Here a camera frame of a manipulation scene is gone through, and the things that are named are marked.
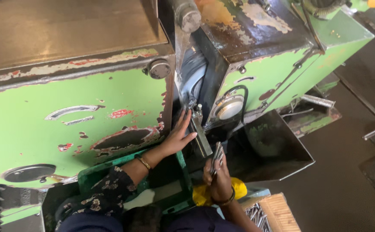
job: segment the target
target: gold bangle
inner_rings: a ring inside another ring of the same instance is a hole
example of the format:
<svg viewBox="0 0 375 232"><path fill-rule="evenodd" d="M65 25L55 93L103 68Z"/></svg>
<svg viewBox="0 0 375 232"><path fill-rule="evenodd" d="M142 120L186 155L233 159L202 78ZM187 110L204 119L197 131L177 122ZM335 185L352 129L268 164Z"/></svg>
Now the gold bangle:
<svg viewBox="0 0 375 232"><path fill-rule="evenodd" d="M140 160L140 162L142 162L144 164L144 166L150 171L152 169L152 167L150 167L150 165L143 159L143 157L139 154L135 155L135 158Z"/></svg>
<svg viewBox="0 0 375 232"><path fill-rule="evenodd" d="M230 204L235 199L235 195L236 195L236 192L235 192L235 189L232 186L232 195L230 196L230 198L227 201L222 201L222 202L215 201L213 198L212 198L212 201L213 201L213 203L217 204L218 206L227 206L228 204Z"/></svg>

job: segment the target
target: dark printed sleeve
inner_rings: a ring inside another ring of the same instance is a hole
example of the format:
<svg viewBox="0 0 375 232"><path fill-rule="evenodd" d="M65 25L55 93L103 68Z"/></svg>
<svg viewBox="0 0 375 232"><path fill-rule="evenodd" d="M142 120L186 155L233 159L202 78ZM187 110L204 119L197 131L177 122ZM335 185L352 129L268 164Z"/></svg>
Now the dark printed sleeve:
<svg viewBox="0 0 375 232"><path fill-rule="evenodd" d="M57 227L75 214L99 214L120 218L123 203L134 193L136 186L120 167L114 166L109 174L97 182L86 196L67 199L56 212Z"/></svg>

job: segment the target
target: patterned clothing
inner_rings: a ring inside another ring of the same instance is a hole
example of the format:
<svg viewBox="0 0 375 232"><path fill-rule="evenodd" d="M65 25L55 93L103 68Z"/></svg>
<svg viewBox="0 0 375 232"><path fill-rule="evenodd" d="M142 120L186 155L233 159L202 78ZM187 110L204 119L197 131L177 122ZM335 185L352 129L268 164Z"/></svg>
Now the patterned clothing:
<svg viewBox="0 0 375 232"><path fill-rule="evenodd" d="M195 207L162 218L158 207L144 206L122 215L123 203L135 190L130 177L121 168L112 167L87 196L72 197L60 205L56 232L244 232L212 207Z"/></svg>
<svg viewBox="0 0 375 232"><path fill-rule="evenodd" d="M61 204L56 212L56 231L65 231L60 229L64 227L62 222L76 214L105 215L120 220L123 203L135 190L136 186L126 172L120 167L112 167L86 196L72 197Z"/></svg>

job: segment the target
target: hand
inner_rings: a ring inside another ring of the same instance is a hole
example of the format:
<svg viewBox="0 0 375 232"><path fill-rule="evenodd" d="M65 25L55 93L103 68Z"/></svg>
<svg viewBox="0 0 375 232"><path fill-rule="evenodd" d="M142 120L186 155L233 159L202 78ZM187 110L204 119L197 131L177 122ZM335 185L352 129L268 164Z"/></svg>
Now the hand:
<svg viewBox="0 0 375 232"><path fill-rule="evenodd" d="M191 140L193 140L197 136L197 132L193 132L185 137L185 132L191 118L191 110L188 111L186 119L183 119L185 116L185 112L185 110L182 111L182 114L180 115L175 128L170 132L169 136L163 141L163 143L158 146L161 154L165 156L174 154L182 150Z"/></svg>
<svg viewBox="0 0 375 232"><path fill-rule="evenodd" d="M225 155L222 157L222 161L222 166L219 162L215 162L216 175L213 178L210 174L212 159L208 159L203 168L203 181L211 187L212 198L219 202L225 202L232 196L232 183Z"/></svg>

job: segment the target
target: pile of metal rods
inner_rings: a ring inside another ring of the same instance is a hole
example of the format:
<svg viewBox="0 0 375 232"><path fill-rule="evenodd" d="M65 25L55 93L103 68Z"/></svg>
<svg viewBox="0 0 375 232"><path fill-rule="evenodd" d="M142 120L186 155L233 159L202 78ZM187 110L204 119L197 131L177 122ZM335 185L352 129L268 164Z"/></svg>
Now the pile of metal rods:
<svg viewBox="0 0 375 232"><path fill-rule="evenodd" d="M215 155L213 156L212 160L212 166L211 166L211 175L214 177L216 175L216 170L215 170L215 162L219 162L220 166L223 164L223 156L225 155L225 151L223 150L223 146L221 142L216 143L216 150L215 150Z"/></svg>
<svg viewBox="0 0 375 232"><path fill-rule="evenodd" d="M272 232L270 225L267 221L267 215L263 213L259 203L256 203L251 208L245 211L246 215L259 227L262 232Z"/></svg>

